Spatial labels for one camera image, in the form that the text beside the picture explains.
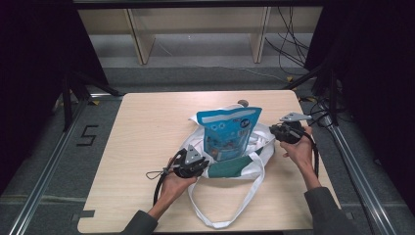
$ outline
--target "person's right hand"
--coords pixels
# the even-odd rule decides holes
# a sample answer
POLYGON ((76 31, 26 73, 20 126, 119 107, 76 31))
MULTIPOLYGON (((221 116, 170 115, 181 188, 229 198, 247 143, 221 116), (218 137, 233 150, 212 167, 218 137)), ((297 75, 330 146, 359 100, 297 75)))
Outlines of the person's right hand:
MULTIPOLYGON (((305 132, 311 136, 311 127, 303 126, 305 132)), ((321 187, 312 165, 312 144, 306 137, 302 136, 297 144, 281 142, 280 146, 287 151, 284 158, 290 158, 300 169, 305 185, 308 190, 321 187)))
MULTIPOLYGON (((303 126, 303 128, 305 129, 305 132, 311 136, 311 127, 303 126)), ((307 137, 302 136, 297 144, 281 142, 280 146, 287 151, 283 157, 291 158, 299 169, 304 167, 312 168, 312 145, 307 137)))

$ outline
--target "table surface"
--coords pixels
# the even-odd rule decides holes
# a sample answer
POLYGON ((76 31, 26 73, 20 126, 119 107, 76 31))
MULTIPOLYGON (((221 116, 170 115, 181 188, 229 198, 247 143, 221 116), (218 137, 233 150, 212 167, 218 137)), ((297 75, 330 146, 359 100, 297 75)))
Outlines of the table surface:
MULTIPOLYGON (((138 211, 152 207, 157 179, 146 173, 161 170, 196 129, 188 120, 198 111, 213 110, 247 100, 261 107, 259 122, 272 125, 290 112, 301 113, 293 91, 211 91, 132 93, 124 96, 101 159, 84 210, 95 211, 78 223, 81 233, 118 232, 138 211)), ((296 165, 275 154, 265 167, 265 178, 240 216, 221 231, 311 229, 312 220, 303 193, 306 191, 296 165)), ((320 181, 335 197, 324 164, 320 181)), ((232 217, 252 185, 250 180, 201 178, 194 198, 211 221, 232 217)), ((156 232, 209 232, 184 193, 161 217, 156 232)))

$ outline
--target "metal frame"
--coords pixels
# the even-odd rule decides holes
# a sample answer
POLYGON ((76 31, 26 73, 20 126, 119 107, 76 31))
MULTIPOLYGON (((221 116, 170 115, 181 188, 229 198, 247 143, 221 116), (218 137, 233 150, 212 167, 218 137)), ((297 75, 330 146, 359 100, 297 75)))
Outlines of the metal frame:
MULTIPOLYGON (((330 117, 325 117, 326 124, 332 123, 330 117)), ((356 160, 351 148, 348 146, 340 128, 337 125, 330 125, 329 130, 332 131, 345 157, 346 167, 349 169, 350 177, 355 183, 356 188, 361 194, 367 208, 372 213, 373 219, 378 225, 382 234, 397 234, 394 229, 387 212, 385 211, 376 193, 363 173, 359 163, 356 160)))
POLYGON ((74 113, 73 122, 71 123, 69 128, 62 134, 57 146, 55 147, 55 150, 52 153, 51 158, 49 159, 48 163, 43 169, 42 174, 37 180, 36 185, 34 186, 33 190, 28 196, 26 202, 24 203, 24 206, 21 212, 19 213, 18 217, 16 218, 9 234, 18 235, 25 233, 31 219, 33 218, 37 206, 42 200, 42 195, 48 187, 50 180, 52 179, 52 176, 58 166, 61 156, 63 155, 68 145, 68 141, 72 135, 73 128, 75 127, 76 122, 78 121, 80 115, 82 114, 87 104, 88 101, 80 101, 78 103, 74 113))

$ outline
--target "black curtain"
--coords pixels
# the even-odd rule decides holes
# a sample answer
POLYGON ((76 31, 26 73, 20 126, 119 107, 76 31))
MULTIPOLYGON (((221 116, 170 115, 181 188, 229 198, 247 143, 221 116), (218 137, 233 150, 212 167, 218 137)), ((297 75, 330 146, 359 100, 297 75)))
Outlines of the black curtain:
POLYGON ((108 84, 75 9, 1 1, 0 193, 30 157, 71 70, 108 84))

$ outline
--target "sleeve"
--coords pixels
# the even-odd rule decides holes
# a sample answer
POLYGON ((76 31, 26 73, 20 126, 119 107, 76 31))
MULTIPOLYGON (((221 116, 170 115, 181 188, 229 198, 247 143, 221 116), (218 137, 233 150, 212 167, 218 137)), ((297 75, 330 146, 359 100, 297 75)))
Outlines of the sleeve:
POLYGON ((314 234, 361 234, 338 208, 328 188, 311 189, 304 196, 312 215, 314 234))
POLYGON ((151 235, 159 223, 144 211, 138 211, 134 214, 131 221, 120 233, 123 235, 151 235))

